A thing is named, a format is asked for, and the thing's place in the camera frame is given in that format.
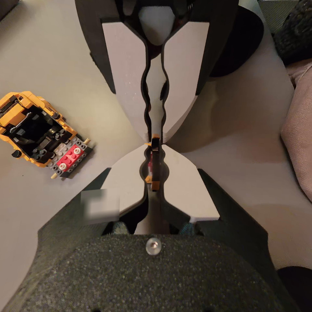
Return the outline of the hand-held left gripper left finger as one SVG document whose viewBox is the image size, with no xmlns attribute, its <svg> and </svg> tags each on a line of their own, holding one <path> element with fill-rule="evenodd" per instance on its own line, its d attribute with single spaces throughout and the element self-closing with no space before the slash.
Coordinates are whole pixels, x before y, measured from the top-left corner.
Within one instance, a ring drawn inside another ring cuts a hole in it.
<svg viewBox="0 0 312 312">
<path fill-rule="evenodd" d="M 141 166 L 146 161 L 147 147 L 144 144 L 118 160 L 103 183 L 103 189 L 118 191 L 120 216 L 134 209 L 144 199 L 145 181 L 141 176 Z"/>
</svg>

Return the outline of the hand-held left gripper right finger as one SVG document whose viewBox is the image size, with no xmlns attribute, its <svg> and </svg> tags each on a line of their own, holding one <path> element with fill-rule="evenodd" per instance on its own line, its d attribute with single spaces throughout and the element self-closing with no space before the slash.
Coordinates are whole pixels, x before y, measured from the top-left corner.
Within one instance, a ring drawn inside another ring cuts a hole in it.
<svg viewBox="0 0 312 312">
<path fill-rule="evenodd" d="M 199 174 L 185 156 L 162 145 L 164 169 L 169 175 L 163 184 L 163 216 L 169 223 L 216 221 L 220 214 Z"/>
</svg>

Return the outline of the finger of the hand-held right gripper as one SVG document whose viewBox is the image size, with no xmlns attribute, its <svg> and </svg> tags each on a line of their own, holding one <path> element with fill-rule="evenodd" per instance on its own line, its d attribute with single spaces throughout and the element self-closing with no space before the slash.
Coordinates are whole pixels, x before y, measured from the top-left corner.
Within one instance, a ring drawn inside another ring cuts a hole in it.
<svg viewBox="0 0 312 312">
<path fill-rule="evenodd" d="M 130 25 L 102 23 L 116 97 L 137 133 L 151 140 L 150 98 L 146 76 L 150 59 L 146 41 Z"/>
<path fill-rule="evenodd" d="M 187 22 L 164 44 L 162 64 L 169 91 L 164 100 L 163 142 L 180 128 L 195 100 L 209 22 Z"/>
</svg>

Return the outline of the red white orange lego strip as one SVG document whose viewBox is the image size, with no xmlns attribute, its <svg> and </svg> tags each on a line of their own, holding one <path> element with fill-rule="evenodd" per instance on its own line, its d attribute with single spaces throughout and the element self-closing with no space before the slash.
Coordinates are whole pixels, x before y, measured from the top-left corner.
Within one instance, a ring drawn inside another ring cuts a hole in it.
<svg viewBox="0 0 312 312">
<path fill-rule="evenodd" d="M 153 134 L 152 140 L 146 145 L 151 147 L 150 161 L 148 164 L 149 173 L 146 182 L 151 185 L 152 192 L 159 191 L 160 188 L 160 136 Z"/>
</svg>

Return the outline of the orange lego car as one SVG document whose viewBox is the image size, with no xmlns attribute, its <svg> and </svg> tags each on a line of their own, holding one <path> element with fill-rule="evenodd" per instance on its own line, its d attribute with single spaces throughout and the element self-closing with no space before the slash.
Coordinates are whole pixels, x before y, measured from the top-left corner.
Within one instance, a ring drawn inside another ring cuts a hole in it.
<svg viewBox="0 0 312 312">
<path fill-rule="evenodd" d="M 30 91 L 10 92 L 0 100 L 0 137 L 12 157 L 53 171 L 51 179 L 69 178 L 92 152 L 63 115 Z"/>
</svg>

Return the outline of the person's black fleece jacket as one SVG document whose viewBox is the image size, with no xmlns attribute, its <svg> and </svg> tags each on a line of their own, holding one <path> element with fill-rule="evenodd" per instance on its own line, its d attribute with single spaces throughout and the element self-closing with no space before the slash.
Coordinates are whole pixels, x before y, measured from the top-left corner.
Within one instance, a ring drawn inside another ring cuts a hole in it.
<svg viewBox="0 0 312 312">
<path fill-rule="evenodd" d="M 275 33 L 276 51 L 285 66 L 312 58 L 312 1 L 300 0 Z"/>
</svg>

